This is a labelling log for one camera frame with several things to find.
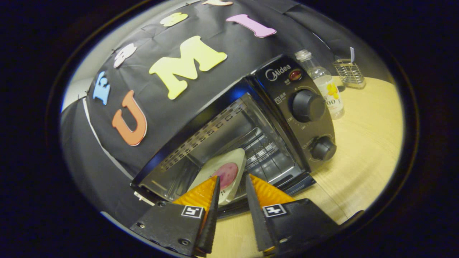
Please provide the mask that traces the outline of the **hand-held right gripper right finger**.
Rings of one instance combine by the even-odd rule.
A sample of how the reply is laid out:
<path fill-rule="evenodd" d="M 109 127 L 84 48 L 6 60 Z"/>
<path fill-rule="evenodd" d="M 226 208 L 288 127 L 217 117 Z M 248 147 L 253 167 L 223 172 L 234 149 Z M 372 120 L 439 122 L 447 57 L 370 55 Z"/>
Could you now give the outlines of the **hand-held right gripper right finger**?
<path fill-rule="evenodd" d="M 296 256 L 332 236 L 339 225 L 308 198 L 295 200 L 254 175 L 245 178 L 257 248 L 264 256 Z"/>

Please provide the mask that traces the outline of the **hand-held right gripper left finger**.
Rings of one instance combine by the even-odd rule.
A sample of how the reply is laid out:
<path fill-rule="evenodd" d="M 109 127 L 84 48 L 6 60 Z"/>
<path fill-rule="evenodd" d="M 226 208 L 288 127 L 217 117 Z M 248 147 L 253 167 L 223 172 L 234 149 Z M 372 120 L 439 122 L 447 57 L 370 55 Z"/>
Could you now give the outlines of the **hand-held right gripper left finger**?
<path fill-rule="evenodd" d="M 206 257 L 212 252 L 220 178 L 214 176 L 177 199 L 159 201 L 130 227 L 143 242 L 175 257 Z"/>

